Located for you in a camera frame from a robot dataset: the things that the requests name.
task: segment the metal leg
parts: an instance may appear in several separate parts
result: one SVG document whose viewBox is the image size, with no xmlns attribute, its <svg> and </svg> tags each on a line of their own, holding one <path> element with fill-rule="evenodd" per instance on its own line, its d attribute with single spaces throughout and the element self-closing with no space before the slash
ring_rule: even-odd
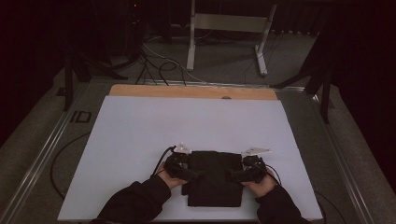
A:
<svg viewBox="0 0 396 224">
<path fill-rule="evenodd" d="M 187 71 L 194 70 L 195 58 L 195 0 L 191 0 L 191 28 L 190 28 L 190 46 L 189 55 L 187 57 Z"/>
<path fill-rule="evenodd" d="M 262 50 L 264 49 L 265 41 L 267 40 L 268 34 L 270 32 L 275 11 L 276 11 L 276 5 L 272 5 L 270 14 L 267 17 L 267 23 L 265 23 L 264 31 L 262 32 L 262 42 L 260 43 L 260 45 L 256 45 L 257 62 L 259 64 L 260 74 L 262 76 L 268 74 L 267 67 L 265 66 L 264 56 L 262 55 Z"/>
</svg>

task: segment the gray floor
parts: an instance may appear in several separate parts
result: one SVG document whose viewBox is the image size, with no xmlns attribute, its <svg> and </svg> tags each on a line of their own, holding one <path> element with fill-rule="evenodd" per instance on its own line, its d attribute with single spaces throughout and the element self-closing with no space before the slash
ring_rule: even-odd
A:
<svg viewBox="0 0 396 224">
<path fill-rule="evenodd" d="M 306 35 L 270 35 L 264 49 L 269 75 L 264 78 L 258 74 L 254 58 L 253 46 L 259 39 L 259 36 L 248 35 L 244 40 L 233 41 L 230 44 L 198 46 L 194 71 L 189 74 L 184 71 L 185 80 L 189 85 L 204 81 L 204 85 L 218 86 L 225 83 L 264 88 L 263 85 L 275 84 L 296 75 L 315 41 L 315 38 Z M 146 42 L 143 50 L 149 55 L 154 55 L 155 52 L 185 66 L 188 38 L 175 37 L 172 45 L 161 38 L 153 38 Z M 169 62 L 165 59 L 151 60 L 158 66 Z M 129 78 L 124 83 L 134 83 L 142 67 L 142 63 L 136 62 L 120 71 L 121 75 Z M 164 66 L 164 69 L 170 68 L 171 64 Z M 157 83 L 163 84 L 158 69 L 149 66 L 149 71 Z M 62 206 L 62 199 L 50 184 L 50 163 L 55 153 L 63 146 L 91 130 L 111 85 L 119 83 L 97 71 L 93 73 L 94 78 L 90 84 L 81 84 L 76 88 L 76 93 L 80 93 L 80 97 L 70 109 L 72 112 L 92 112 L 90 122 L 66 123 L 64 130 L 59 133 L 59 140 L 53 141 L 52 146 L 46 144 L 54 127 L 57 124 L 59 126 L 58 120 L 70 120 L 71 116 L 63 112 L 64 98 L 55 96 L 58 88 L 63 85 L 61 72 L 54 79 L 54 87 L 37 103 L 0 149 L 0 211 L 5 211 L 17 187 L 20 184 L 26 185 L 29 178 L 23 177 L 40 150 L 43 147 L 53 150 L 48 155 L 48 161 L 43 164 L 42 171 L 33 178 L 32 183 L 35 184 L 28 190 L 30 193 L 22 200 L 21 207 L 15 211 L 16 216 L 12 218 L 14 223 L 57 223 L 56 217 Z M 163 76 L 172 84 L 182 84 L 179 68 L 163 71 Z M 154 84 L 149 74 L 146 74 L 146 78 L 146 83 Z M 301 80 L 292 86 L 303 87 L 306 81 L 307 79 Z M 380 172 L 337 89 L 332 87 L 330 125 L 324 124 L 318 117 L 318 105 L 315 101 L 301 93 L 298 88 L 278 91 L 277 96 L 285 106 L 312 184 L 335 204 L 345 217 L 346 223 L 396 223 L 395 194 Z M 54 177 L 62 192 L 67 192 L 87 140 L 88 136 L 71 144 L 56 161 Z M 324 206 L 328 223 L 342 223 L 340 216 L 327 201 L 320 196 L 318 200 Z"/>
</svg>

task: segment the black object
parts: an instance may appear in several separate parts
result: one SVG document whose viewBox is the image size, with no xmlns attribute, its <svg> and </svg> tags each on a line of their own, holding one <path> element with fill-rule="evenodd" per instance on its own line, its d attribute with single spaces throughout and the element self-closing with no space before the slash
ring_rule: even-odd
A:
<svg viewBox="0 0 396 224">
<path fill-rule="evenodd" d="M 231 178 L 235 182 L 250 182 L 260 183 L 267 175 L 265 163 L 262 158 L 258 156 L 247 156 L 242 159 L 243 170 L 231 171 Z"/>
<path fill-rule="evenodd" d="M 188 169 L 189 155 L 185 153 L 174 152 L 169 156 L 163 169 L 172 177 L 186 181 L 195 181 L 199 173 Z"/>
<path fill-rule="evenodd" d="M 182 187 L 189 195 L 188 206 L 239 207 L 243 186 L 230 178 L 230 170 L 242 170 L 240 154 L 217 151 L 193 151 L 189 169 L 200 171 L 194 182 Z"/>
</svg>

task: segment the white board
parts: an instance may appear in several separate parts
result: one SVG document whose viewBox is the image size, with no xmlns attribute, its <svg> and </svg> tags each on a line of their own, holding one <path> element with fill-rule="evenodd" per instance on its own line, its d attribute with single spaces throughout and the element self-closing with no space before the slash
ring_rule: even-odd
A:
<svg viewBox="0 0 396 224">
<path fill-rule="evenodd" d="M 180 142 L 192 151 L 271 148 L 262 157 L 302 216 L 322 218 L 280 101 L 107 96 L 58 219 L 97 217 L 114 193 L 148 179 L 163 152 Z M 258 206 L 244 189 L 238 208 L 188 207 L 177 187 L 155 220 L 256 220 Z"/>
</svg>

